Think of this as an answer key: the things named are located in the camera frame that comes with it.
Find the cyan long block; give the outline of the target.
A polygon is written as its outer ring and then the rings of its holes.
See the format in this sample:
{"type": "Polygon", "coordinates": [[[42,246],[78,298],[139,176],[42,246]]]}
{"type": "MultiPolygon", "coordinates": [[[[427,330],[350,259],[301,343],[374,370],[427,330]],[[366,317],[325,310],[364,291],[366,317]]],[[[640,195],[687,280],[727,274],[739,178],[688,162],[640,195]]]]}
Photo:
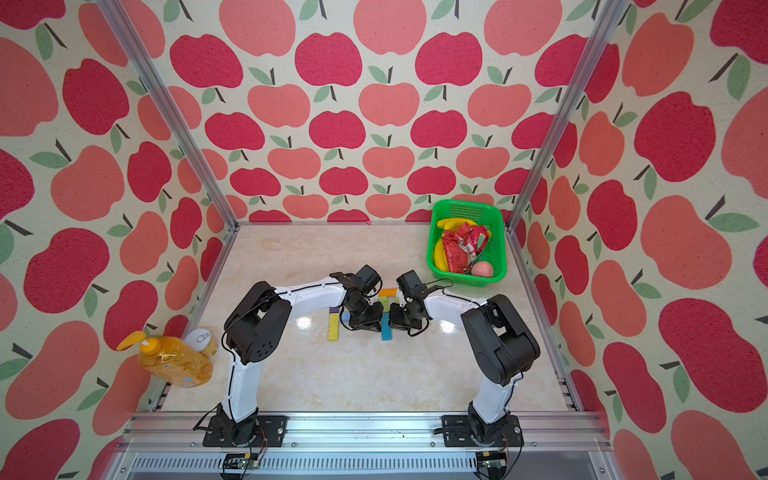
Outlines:
{"type": "Polygon", "coordinates": [[[388,313],[384,313],[381,319],[381,339],[383,341],[391,341],[393,338],[392,328],[389,324],[390,316],[388,313]]]}

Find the yellow-green long block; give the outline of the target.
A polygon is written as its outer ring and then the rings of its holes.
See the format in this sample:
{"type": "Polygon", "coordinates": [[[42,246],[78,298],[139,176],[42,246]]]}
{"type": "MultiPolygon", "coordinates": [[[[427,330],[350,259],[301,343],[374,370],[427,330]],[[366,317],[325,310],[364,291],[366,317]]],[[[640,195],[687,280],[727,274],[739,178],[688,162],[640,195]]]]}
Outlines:
{"type": "Polygon", "coordinates": [[[340,316],[338,313],[329,315],[327,339],[329,342],[335,342],[339,339],[340,316]]]}

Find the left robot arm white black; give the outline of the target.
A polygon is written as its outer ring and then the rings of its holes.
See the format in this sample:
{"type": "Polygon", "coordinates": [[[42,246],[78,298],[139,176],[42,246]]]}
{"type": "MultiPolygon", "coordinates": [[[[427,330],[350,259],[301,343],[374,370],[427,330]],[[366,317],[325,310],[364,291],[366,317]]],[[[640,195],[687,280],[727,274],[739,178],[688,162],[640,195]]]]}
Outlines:
{"type": "Polygon", "coordinates": [[[254,284],[224,323],[221,347],[229,353],[224,396],[204,427],[209,448],[280,447],[285,416],[259,413],[258,390],[266,359],[278,348],[286,325],[313,311],[337,309],[357,326],[379,327],[383,306],[374,300],[382,280],[371,267],[356,273],[335,272],[313,283],[273,287],[254,284]]]}

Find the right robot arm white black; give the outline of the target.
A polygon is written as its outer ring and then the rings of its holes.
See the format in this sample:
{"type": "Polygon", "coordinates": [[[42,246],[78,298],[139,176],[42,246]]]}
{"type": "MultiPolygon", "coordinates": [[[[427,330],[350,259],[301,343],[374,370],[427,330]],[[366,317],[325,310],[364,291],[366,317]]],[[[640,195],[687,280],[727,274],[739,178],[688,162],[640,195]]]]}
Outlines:
{"type": "Polygon", "coordinates": [[[400,289],[397,299],[399,304],[390,309],[392,321],[410,327],[439,320],[463,328],[484,375],[468,406],[468,428],[475,440],[490,443],[509,424],[507,406],[516,384],[541,355],[535,336],[502,294],[479,300],[432,286],[417,293],[400,289]]]}

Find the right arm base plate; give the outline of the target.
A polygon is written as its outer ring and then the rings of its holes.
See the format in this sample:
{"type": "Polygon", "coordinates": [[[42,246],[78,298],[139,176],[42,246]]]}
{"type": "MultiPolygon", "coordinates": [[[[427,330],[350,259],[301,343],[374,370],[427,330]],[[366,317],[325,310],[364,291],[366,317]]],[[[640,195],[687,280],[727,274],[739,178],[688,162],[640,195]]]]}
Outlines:
{"type": "Polygon", "coordinates": [[[441,436],[449,448],[517,448],[524,445],[519,419],[511,414],[492,424],[470,415],[444,415],[433,434],[441,436]]]}

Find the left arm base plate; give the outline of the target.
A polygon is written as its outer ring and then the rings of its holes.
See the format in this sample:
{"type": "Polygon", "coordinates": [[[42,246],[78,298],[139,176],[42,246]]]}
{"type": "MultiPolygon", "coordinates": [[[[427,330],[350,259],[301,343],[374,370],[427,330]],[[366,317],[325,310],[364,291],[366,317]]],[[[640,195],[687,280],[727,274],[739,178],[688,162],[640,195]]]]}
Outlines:
{"type": "Polygon", "coordinates": [[[283,415],[251,416],[235,424],[226,415],[210,419],[204,429],[204,447],[211,448],[279,448],[287,431],[288,417],[283,415]]]}

